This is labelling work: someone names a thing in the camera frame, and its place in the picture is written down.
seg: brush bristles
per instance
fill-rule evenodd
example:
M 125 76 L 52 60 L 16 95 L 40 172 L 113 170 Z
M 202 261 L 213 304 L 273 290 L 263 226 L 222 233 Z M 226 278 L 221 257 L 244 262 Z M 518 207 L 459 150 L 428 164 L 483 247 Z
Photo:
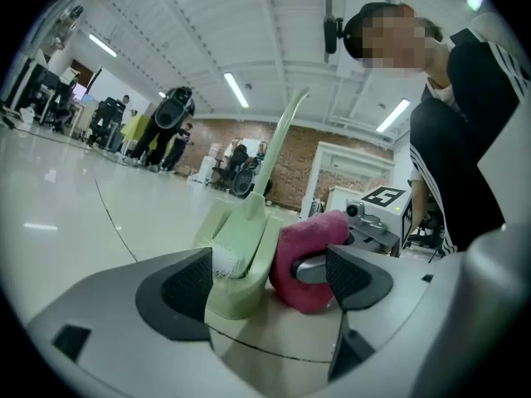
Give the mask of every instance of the brush bristles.
M 241 259 L 228 248 L 208 241 L 206 247 L 212 248 L 212 272 L 219 277 L 232 277 L 240 269 Z

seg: red brick wall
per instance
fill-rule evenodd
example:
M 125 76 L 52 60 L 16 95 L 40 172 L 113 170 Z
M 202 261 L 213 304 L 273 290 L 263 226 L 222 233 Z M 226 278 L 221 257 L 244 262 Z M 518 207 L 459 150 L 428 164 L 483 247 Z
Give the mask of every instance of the red brick wall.
M 201 166 L 203 157 L 208 154 L 213 143 L 220 143 L 222 152 L 235 137 L 256 138 L 269 143 L 276 127 L 276 124 L 239 122 L 231 119 L 195 119 L 192 123 L 191 141 L 194 142 L 194 145 L 187 146 L 179 165 L 188 165 L 196 169 Z M 319 142 L 338 144 L 392 160 L 391 151 L 378 148 L 370 143 L 314 129 L 292 126 L 286 135 L 284 146 L 280 150 L 279 158 L 271 175 L 273 188 L 268 197 L 272 201 L 300 207 Z M 356 190 L 360 190 L 359 187 L 364 186 L 360 186 L 360 181 L 341 177 L 336 177 L 328 172 L 319 176 L 316 196 L 322 196 L 324 191 L 328 191 L 328 187 L 335 185 L 351 187 L 352 184 L 352 188 Z
M 315 187 L 315 197 L 318 197 L 321 201 L 327 201 L 329 198 L 329 189 L 334 186 L 341 186 L 362 192 L 365 184 L 365 181 L 358 178 L 350 178 L 341 174 L 321 170 L 319 171 L 319 178 Z

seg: cable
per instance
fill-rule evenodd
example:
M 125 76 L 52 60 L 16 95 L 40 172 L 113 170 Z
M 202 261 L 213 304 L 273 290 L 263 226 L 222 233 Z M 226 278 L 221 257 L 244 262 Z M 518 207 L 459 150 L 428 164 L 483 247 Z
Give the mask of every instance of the cable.
M 109 210 L 107 209 L 107 206 L 105 205 L 105 201 L 104 201 L 104 199 L 103 199 L 103 196 L 101 196 L 100 186 L 98 185 L 98 180 L 96 180 L 96 177 L 94 177 L 94 182 L 95 182 L 95 184 L 96 184 L 96 189 L 98 190 L 98 194 L 100 195 L 101 203 L 103 204 L 103 207 L 104 207 L 105 210 L 107 211 L 107 216 L 109 217 L 110 222 L 112 223 L 112 225 L 113 225 L 113 227 L 114 227 L 114 231 L 116 231 L 116 234 L 118 235 L 118 237 L 120 238 L 120 240 L 122 240 L 122 243 L 124 244 L 125 248 L 129 251 L 129 253 L 130 253 L 131 256 L 133 257 L 134 262 L 139 262 L 139 260 L 137 259 L 137 257 L 136 257 L 135 254 L 133 253 L 133 251 L 132 251 L 132 250 L 127 246 L 127 244 L 125 243 L 125 240 L 124 240 L 124 238 L 122 237 L 122 235 L 119 233 L 118 230 L 116 230 L 116 224 L 114 223 L 113 217 L 110 216 L 110 212 L 109 212 Z
M 91 148 L 84 148 L 83 146 L 78 146 L 78 145 L 73 144 L 73 143 L 64 142 L 62 140 L 56 140 L 56 139 L 51 138 L 51 137 L 41 136 L 40 134 L 32 133 L 31 131 L 27 131 L 25 129 L 19 129 L 17 127 L 14 127 L 13 129 L 16 130 L 16 131 L 20 131 L 21 133 L 27 133 L 27 134 L 29 134 L 31 136 L 35 136 L 35 137 L 38 137 L 38 138 L 44 138 L 45 140 L 48 140 L 50 142 L 67 144 L 68 146 L 72 146 L 73 148 L 78 148 L 78 149 L 86 150 L 86 151 L 89 151 L 89 152 L 92 152 L 94 150 L 94 149 L 91 149 Z
M 435 251 L 433 252 L 433 255 L 431 256 L 430 260 L 428 261 L 428 264 L 430 264 L 431 260 L 433 260 L 435 258 L 435 255 L 441 249 L 441 246 L 442 246 L 442 242 L 441 242 L 440 245 L 437 246 L 437 249 L 435 249 Z
M 60 144 L 66 144 L 68 146 L 72 146 L 73 148 L 78 148 L 78 149 L 81 149 L 81 150 L 86 150 L 88 152 L 93 152 L 94 149 L 87 149 L 87 148 L 84 148 L 82 146 L 77 146 L 75 144 L 72 144 L 72 143 L 68 143 L 68 142 L 63 142 L 61 140 L 55 140 L 54 138 L 50 138 L 50 137 L 45 137 L 45 136 L 41 136 L 40 134 L 37 134 L 37 133 L 32 133 L 31 131 L 26 131 L 24 129 L 18 129 L 17 127 L 14 128 L 16 131 L 20 131 L 21 133 L 28 133 L 30 134 L 31 136 L 35 136 L 35 137 L 38 137 L 38 138 L 44 138 L 45 140 L 48 140 L 50 142 L 55 142 L 55 143 L 60 143 Z M 103 156 L 105 159 L 107 160 L 110 160 L 111 162 L 114 162 L 112 161 L 112 159 L 110 158 L 107 158 L 105 155 L 101 155 Z M 109 217 L 110 219 L 110 222 L 112 223 L 113 227 L 114 227 L 114 231 L 116 231 L 116 234 L 118 235 L 118 237 L 120 238 L 120 240 L 122 240 L 122 243 L 124 244 L 125 248 L 127 249 L 127 251 L 131 254 L 131 256 L 133 257 L 133 260 L 134 262 L 139 262 L 139 260 L 137 259 L 136 255 L 133 253 L 133 251 L 127 246 L 127 244 L 125 243 L 125 240 L 124 238 L 122 237 L 122 235 L 119 233 L 118 230 L 116 230 L 116 224 L 114 223 L 113 221 L 113 217 L 110 215 L 110 212 L 109 210 L 107 209 L 107 206 L 105 205 L 105 201 L 103 199 L 103 196 L 101 195 L 101 190 L 100 190 L 100 186 L 98 185 L 98 181 L 96 180 L 96 177 L 94 177 L 94 182 L 95 182 L 95 185 L 96 185 L 96 189 L 98 191 L 98 194 L 100 195 L 100 200 L 101 200 L 101 203 L 103 204 L 103 207 L 105 208 L 105 211 L 107 212 L 107 216 Z
M 274 355 L 275 357 L 286 358 L 288 360 L 296 360 L 297 362 L 314 362 L 314 363 L 320 363 L 320 364 L 330 364 L 329 361 L 325 361 L 325 360 L 308 360 L 306 358 L 290 357 L 290 356 L 287 356 L 287 355 L 279 354 L 277 352 L 267 351 L 266 349 L 262 349 L 260 347 L 255 346 L 255 345 L 251 345 L 250 343 L 245 343 L 245 342 L 243 342 L 240 339 L 237 339 L 235 337 L 229 336 L 226 333 L 221 332 L 221 331 L 217 330 L 216 328 L 213 328 L 210 324 L 208 324 L 208 327 L 210 329 L 212 329 L 214 332 L 216 332 L 216 333 L 218 333 L 218 334 L 220 334 L 220 335 L 222 335 L 224 337 L 227 337 L 228 339 L 231 339 L 232 341 L 237 342 L 240 345 L 243 345 L 245 347 L 249 347 L 249 348 L 252 348 L 252 349 L 256 349 L 257 351 L 264 352 L 266 354 Z

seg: light green brush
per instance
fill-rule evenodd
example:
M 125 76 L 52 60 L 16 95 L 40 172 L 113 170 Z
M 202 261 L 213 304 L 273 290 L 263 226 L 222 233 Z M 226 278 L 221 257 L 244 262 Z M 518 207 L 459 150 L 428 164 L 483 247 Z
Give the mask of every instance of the light green brush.
M 205 246 L 212 248 L 212 271 L 214 274 L 240 278 L 251 266 L 260 244 L 267 215 L 264 191 L 273 166 L 278 158 L 285 136 L 301 102 L 309 94 L 309 88 L 297 92 L 286 107 L 262 163 L 254 190 L 236 205 L 216 236 Z

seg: chair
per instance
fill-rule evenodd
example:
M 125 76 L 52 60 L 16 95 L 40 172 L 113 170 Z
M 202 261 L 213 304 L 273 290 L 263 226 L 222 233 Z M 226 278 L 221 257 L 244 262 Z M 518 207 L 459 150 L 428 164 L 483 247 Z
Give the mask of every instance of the chair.
M 87 140 L 87 144 L 92 146 L 98 143 L 101 148 L 106 148 L 110 143 L 110 136 L 118 128 L 122 115 L 124 113 L 124 104 L 117 102 L 110 97 L 105 102 L 100 102 L 95 116 L 90 123 L 92 135 Z
M 247 147 L 243 144 L 240 144 L 234 149 L 234 153 L 231 156 L 227 166 L 223 169 L 213 168 L 215 172 L 218 172 L 220 177 L 219 179 L 212 184 L 212 187 L 217 189 L 228 188 L 232 189 L 232 182 L 234 177 L 238 173 L 241 165 L 249 159 L 247 154 Z

